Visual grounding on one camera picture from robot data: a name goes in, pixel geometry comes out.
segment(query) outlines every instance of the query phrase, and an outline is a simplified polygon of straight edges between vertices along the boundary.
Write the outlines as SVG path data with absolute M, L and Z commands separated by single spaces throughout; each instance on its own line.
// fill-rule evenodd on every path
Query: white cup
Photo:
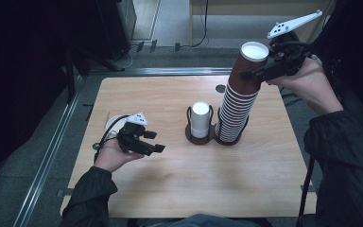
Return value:
M 108 120 L 108 122 L 106 123 L 105 125 L 105 129 L 107 130 L 108 127 L 111 126 L 111 124 L 117 120 L 117 118 L 119 118 L 120 115 L 116 115 L 116 116 L 113 116 L 111 117 L 111 119 Z M 114 124 L 114 126 L 112 126 L 111 130 L 110 130 L 110 133 L 112 135 L 117 135 L 119 133 L 119 131 L 123 128 L 123 126 L 125 126 L 126 124 L 126 118 L 123 118 L 123 119 L 120 119 L 116 124 Z
M 191 108 L 191 134 L 200 139 L 208 135 L 210 108 L 208 103 L 198 101 Z

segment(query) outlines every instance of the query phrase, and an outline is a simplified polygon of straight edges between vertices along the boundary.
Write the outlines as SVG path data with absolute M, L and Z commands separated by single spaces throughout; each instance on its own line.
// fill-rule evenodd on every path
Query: black jacket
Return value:
M 305 150 L 320 163 L 318 226 L 363 226 L 363 128 L 347 112 L 310 121 Z
M 318 226 L 363 226 L 363 129 L 347 113 L 316 117 L 305 150 L 320 162 Z M 91 167 L 76 184 L 61 226 L 109 226 L 108 198 L 117 188 L 109 171 Z

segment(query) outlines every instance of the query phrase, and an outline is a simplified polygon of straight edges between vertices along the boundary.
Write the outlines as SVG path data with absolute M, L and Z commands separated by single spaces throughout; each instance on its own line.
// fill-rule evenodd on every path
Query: gray floor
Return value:
M 231 68 L 239 51 L 239 45 L 227 47 L 226 44 L 233 43 L 230 37 L 215 42 L 214 36 L 209 37 L 209 44 L 222 44 L 221 47 L 205 45 L 200 48 L 184 47 L 179 52 L 174 50 L 174 42 L 183 43 L 186 40 L 168 37 L 160 39 L 161 32 L 170 34 L 170 28 L 155 28 L 155 37 L 158 37 L 158 44 L 170 47 L 158 47 L 152 52 L 148 46 L 142 51 L 136 49 L 130 51 L 124 59 L 118 62 L 120 65 L 130 65 L 126 72 L 133 72 L 139 68 L 168 68 L 168 67 L 215 67 Z M 247 40 L 256 39 L 256 35 L 248 35 Z M 58 190 L 67 187 L 78 149 L 86 129 L 86 120 L 89 106 L 95 102 L 95 97 L 101 80 L 106 77 L 117 77 L 119 74 L 110 72 L 98 64 L 92 64 L 92 74 L 85 79 L 85 84 L 80 90 L 78 103 L 74 110 L 69 125 L 64 132 L 60 142 L 58 153 L 53 157 L 53 163 L 49 169 L 46 181 L 43 184 L 41 194 L 37 199 L 29 219 L 25 226 L 58 226 L 61 221 L 60 208 L 62 198 L 59 197 Z M 55 133 L 58 123 L 61 121 L 62 114 L 66 108 L 66 91 L 58 97 L 54 106 L 47 113 L 39 128 L 35 131 L 32 138 L 21 148 L 16 150 L 5 162 L 0 170 L 0 226 L 12 226 L 25 200 L 26 192 L 29 189 L 34 176 L 39 170 L 40 163 L 50 145 L 51 138 Z M 287 97 L 285 102 L 296 99 L 294 96 Z M 315 115 L 302 101 L 286 107 L 294 132 L 296 133 L 302 155 L 307 162 L 307 155 L 303 152 L 303 135 L 308 128 L 308 120 Z M 320 183 L 321 174 L 317 167 L 313 177 L 313 184 L 316 188 Z M 295 218 L 269 218 L 273 226 L 293 226 Z M 112 226 L 125 226 L 125 219 L 113 219 Z

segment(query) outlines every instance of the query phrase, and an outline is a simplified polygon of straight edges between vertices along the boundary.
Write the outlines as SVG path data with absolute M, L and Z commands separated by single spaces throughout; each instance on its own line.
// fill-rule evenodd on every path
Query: cable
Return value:
M 309 157 L 308 169 L 305 175 L 304 185 L 302 186 L 302 199 L 300 201 L 299 216 L 297 218 L 296 227 L 301 226 L 300 217 L 304 214 L 305 201 L 306 201 L 306 196 L 308 194 L 309 183 L 311 181 L 312 172 L 314 171 L 314 163 L 315 163 L 315 158 L 311 155 Z
M 296 102 L 298 102 L 298 101 L 301 101 L 301 100 L 302 100 L 301 98 L 297 98 L 297 99 L 295 99 L 295 100 L 292 100 L 292 101 L 287 102 L 287 103 L 285 104 L 285 106 L 286 106 L 286 107 L 291 106 L 291 105 L 293 105 L 294 103 L 296 103 Z
M 199 5 L 199 11 L 202 11 L 202 5 Z M 205 31 L 207 30 L 207 26 L 206 26 L 206 24 L 205 24 L 205 22 L 202 20 L 202 14 L 200 14 L 199 15 L 199 19 L 201 20 L 201 24 L 202 24 L 202 26 L 205 28 Z M 208 43 L 209 43 L 209 39 L 208 39 L 208 37 L 206 37 L 206 33 L 204 33 L 204 36 L 203 36 L 203 38 L 202 39 L 204 39 L 204 38 L 206 38 L 206 40 L 207 40 L 207 43 L 206 43 L 206 45 L 208 45 Z
M 204 22 L 204 36 L 202 37 L 202 40 L 198 43 L 198 44 L 193 44 L 193 45 L 181 45 L 181 47 L 197 47 L 199 45 L 202 44 L 202 42 L 205 40 L 206 35 L 207 35 L 207 17 L 208 17 L 208 0 L 206 0 L 206 4 L 205 4 L 205 22 Z
M 105 133 L 102 135 L 102 138 L 101 138 L 101 141 L 99 142 L 99 147 L 98 149 L 96 150 L 96 154 L 95 154 L 95 158 L 99 155 L 99 152 L 101 151 L 101 148 L 102 146 L 105 144 L 108 138 L 108 134 L 109 132 L 111 131 L 112 127 L 117 123 L 119 122 L 121 119 L 123 118 L 126 118 L 126 117 L 129 117 L 129 115 L 122 115 L 120 117 L 118 117 L 116 120 L 114 120 L 111 125 L 108 127 L 108 129 L 105 131 Z
M 133 46 L 132 48 L 130 48 L 130 49 L 127 51 L 127 53 L 129 54 L 129 57 L 130 57 L 130 63 L 129 63 L 128 65 L 123 66 L 123 65 L 120 65 L 120 64 L 116 63 L 117 61 L 119 61 L 120 59 L 122 59 L 122 58 L 123 58 L 124 54 L 123 54 L 120 58 L 118 58 L 116 61 L 112 60 L 112 64 L 113 64 L 113 65 L 115 65 L 115 66 L 117 66 L 117 67 L 119 67 L 119 68 L 122 68 L 122 69 L 129 68 L 130 66 L 132 66 L 132 64 L 133 64 L 133 58 L 132 58 L 132 55 L 131 55 L 130 51 L 131 51 L 132 49 L 134 49 L 135 47 L 137 47 L 137 46 Z
M 287 97 L 287 96 L 297 96 L 296 94 L 294 94 L 294 93 L 289 93 L 289 94 L 284 94 L 284 95 L 282 95 L 282 97 Z
M 306 44 L 306 43 L 302 43 L 302 42 L 299 42 L 299 41 L 287 41 L 287 42 L 284 42 L 284 43 L 281 43 L 281 44 L 273 44 L 272 47 L 280 47 L 280 46 L 287 46 L 287 45 L 299 45 L 299 46 L 303 46 L 309 50 L 311 50 L 316 56 L 318 56 L 318 58 L 321 60 L 320 58 L 320 54 L 318 52 L 318 50 L 312 46 L 311 44 Z
M 101 6 L 99 5 L 98 0 L 95 0 L 95 1 L 96 1 L 96 5 L 97 5 L 97 7 L 98 7 L 98 12 L 99 12 L 99 16 L 100 16 L 100 18 L 101 18 L 102 25 L 104 26 L 105 37 L 106 37 L 106 39 L 107 39 L 108 44 L 110 44 L 110 43 L 111 43 L 111 42 L 110 42 L 110 37 L 109 37 L 108 31 L 107 31 L 107 28 L 106 28 L 106 26 L 105 26 L 105 23 L 104 23 L 105 21 L 104 21 L 104 16 L 102 15 Z M 131 54 L 130 54 L 130 51 L 131 51 L 131 50 L 132 50 L 132 48 L 134 48 L 134 47 L 130 48 L 128 51 L 125 51 L 125 52 L 123 52 L 123 53 L 120 53 L 120 57 L 118 57 L 117 59 L 114 57 L 114 54 L 113 54 L 113 50 L 112 50 L 112 48 L 111 48 L 111 45 L 109 45 L 109 48 L 110 48 L 110 50 L 111 50 L 111 54 L 112 54 L 112 58 L 113 58 L 113 60 L 112 60 L 112 64 L 113 64 L 113 65 L 115 65 L 115 66 L 117 66 L 117 67 L 120 67 L 120 68 L 122 68 L 122 69 L 128 68 L 128 67 L 130 67 L 130 66 L 132 65 L 133 60 L 132 60 L 132 56 L 131 56 Z M 127 66 L 122 66 L 122 65 L 119 65 L 119 64 L 115 63 L 116 61 L 119 61 L 120 59 L 122 59 L 126 52 L 127 52 L 127 53 L 129 53 L 129 56 L 130 56 L 130 58 L 131 58 L 131 63 L 130 63 L 129 65 L 127 65 Z

